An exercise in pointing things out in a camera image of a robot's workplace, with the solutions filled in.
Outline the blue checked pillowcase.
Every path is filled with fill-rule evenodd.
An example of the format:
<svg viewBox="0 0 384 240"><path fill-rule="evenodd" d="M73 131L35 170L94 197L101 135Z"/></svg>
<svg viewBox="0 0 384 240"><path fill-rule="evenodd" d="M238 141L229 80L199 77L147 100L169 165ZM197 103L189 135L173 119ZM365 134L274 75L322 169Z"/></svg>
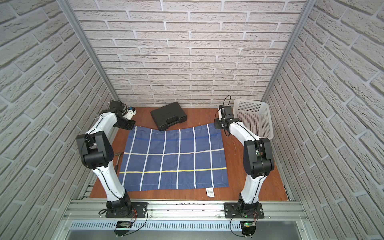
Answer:
<svg viewBox="0 0 384 240"><path fill-rule="evenodd" d="M118 178L128 192L226 188L222 132L214 124L170 131L134 127Z"/></svg>

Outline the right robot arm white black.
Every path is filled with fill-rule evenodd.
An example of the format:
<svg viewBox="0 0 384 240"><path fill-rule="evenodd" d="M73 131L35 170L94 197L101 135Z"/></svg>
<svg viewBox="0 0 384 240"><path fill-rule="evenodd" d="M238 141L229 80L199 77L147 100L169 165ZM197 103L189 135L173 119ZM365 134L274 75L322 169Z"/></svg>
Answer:
<svg viewBox="0 0 384 240"><path fill-rule="evenodd" d="M244 146L243 166L247 177L238 201L239 212L244 215L257 209L262 185L275 168L271 142L268 138L255 135L240 119L235 118L231 106L220 105L218 113L215 129L236 137Z"/></svg>

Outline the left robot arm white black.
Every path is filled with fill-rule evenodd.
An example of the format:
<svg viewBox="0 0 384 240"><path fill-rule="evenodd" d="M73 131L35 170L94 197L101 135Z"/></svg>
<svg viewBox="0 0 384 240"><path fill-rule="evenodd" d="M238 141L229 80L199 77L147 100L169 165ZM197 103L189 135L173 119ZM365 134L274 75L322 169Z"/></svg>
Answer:
<svg viewBox="0 0 384 240"><path fill-rule="evenodd" d="M96 123L85 134L76 137L81 162L100 180L109 210L131 208L130 198L113 165L115 153L108 135L113 128L132 130L136 123L132 119L135 114L135 108L127 107L119 100L111 100L109 108L101 111Z"/></svg>

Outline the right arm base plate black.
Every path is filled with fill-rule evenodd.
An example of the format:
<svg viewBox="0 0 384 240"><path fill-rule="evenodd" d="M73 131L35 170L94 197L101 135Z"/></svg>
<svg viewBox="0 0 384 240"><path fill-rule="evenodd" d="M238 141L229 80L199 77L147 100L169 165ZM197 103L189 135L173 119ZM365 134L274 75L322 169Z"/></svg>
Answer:
<svg viewBox="0 0 384 240"><path fill-rule="evenodd" d="M241 202L227 202L224 203L224 213L227 219L243 218L243 219L264 219L264 211L262 204L256 202L255 204L243 204Z"/></svg>

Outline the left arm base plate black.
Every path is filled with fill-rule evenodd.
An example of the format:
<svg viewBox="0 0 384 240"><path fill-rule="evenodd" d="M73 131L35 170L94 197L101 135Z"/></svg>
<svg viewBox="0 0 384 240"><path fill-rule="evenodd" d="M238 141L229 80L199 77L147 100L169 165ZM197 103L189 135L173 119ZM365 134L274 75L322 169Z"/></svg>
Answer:
<svg viewBox="0 0 384 240"><path fill-rule="evenodd" d="M119 201L108 201L106 218L132 218L137 214L138 218L145 218L147 215L148 202L123 203Z"/></svg>

